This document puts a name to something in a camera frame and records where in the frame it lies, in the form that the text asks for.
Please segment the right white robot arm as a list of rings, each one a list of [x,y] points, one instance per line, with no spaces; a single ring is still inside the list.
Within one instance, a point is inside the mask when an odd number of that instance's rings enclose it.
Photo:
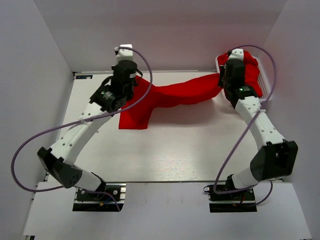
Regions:
[[[261,181],[291,175],[298,153],[297,143],[279,133],[254,88],[245,84],[245,69],[242,59],[228,59],[220,69],[219,84],[226,99],[246,122],[246,130],[251,132],[258,152],[249,167],[228,176],[222,194],[235,194]]]

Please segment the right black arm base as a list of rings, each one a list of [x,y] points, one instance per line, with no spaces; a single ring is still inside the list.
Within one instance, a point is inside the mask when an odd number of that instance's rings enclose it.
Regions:
[[[257,212],[253,189],[231,193],[216,194],[214,185],[206,185],[203,192],[208,195],[210,213],[254,213]]]

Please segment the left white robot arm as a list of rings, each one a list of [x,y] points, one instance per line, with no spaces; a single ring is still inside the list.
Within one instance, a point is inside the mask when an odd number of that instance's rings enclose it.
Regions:
[[[122,108],[134,96],[137,64],[121,60],[112,67],[107,77],[89,99],[81,114],[82,121],[67,130],[65,135],[49,148],[41,147],[37,155],[45,170],[66,189],[78,187],[101,191],[106,185],[98,175],[75,165],[78,155],[99,128],[110,120],[103,117]]]

